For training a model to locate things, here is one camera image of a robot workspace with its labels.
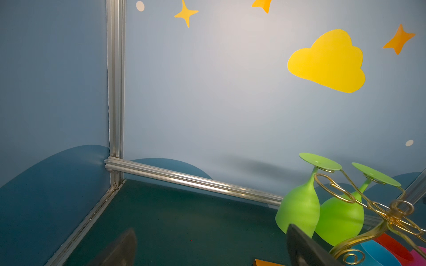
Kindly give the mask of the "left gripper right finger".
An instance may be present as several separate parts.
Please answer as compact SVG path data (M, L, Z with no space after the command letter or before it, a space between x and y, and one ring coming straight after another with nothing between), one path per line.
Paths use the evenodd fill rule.
M292 266L342 265L296 225L290 224L286 235L287 250Z

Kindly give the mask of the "pink wine glass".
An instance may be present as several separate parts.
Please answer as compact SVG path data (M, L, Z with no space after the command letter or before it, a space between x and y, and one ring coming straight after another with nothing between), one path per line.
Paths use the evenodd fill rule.
M413 257L413 260L410 262L409 266L426 266L426 260L414 249L410 251L410 254Z

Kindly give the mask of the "green wine glass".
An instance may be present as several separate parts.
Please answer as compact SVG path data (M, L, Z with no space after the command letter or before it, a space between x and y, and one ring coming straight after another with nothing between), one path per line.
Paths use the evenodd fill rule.
M293 224L311 238L320 218L320 202L314 188L315 175L318 170L334 172L341 170L342 166L320 155L300 153L299 156L314 166L313 171L306 183L292 189L284 197L275 221L283 233L287 233L289 225Z
M354 162L352 164L360 170L367 180L359 188L359 192L351 193L358 201L362 200L361 194L365 192L369 184L374 181L383 185L401 187L395 179L368 166ZM347 203L333 197L321 205L320 217L315 232L328 244L337 244L358 236L365 221L364 207L357 203Z

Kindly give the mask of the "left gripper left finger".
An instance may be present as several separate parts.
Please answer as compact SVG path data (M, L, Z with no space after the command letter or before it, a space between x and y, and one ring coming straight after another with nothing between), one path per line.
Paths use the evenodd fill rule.
M136 246L135 230L129 228L91 260L88 266L133 266Z

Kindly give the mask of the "blue wine glass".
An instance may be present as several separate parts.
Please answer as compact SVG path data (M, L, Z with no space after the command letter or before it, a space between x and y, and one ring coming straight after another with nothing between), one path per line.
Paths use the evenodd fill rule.
M391 252L374 240L353 246L352 249L360 250L365 255L364 261L358 266L401 266Z

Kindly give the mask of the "red wine glass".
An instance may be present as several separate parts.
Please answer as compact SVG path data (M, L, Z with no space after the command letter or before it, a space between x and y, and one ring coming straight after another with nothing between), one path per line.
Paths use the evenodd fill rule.
M409 266L414 261L414 257L410 251L391 236L384 233L374 239L374 241L391 252L402 266Z

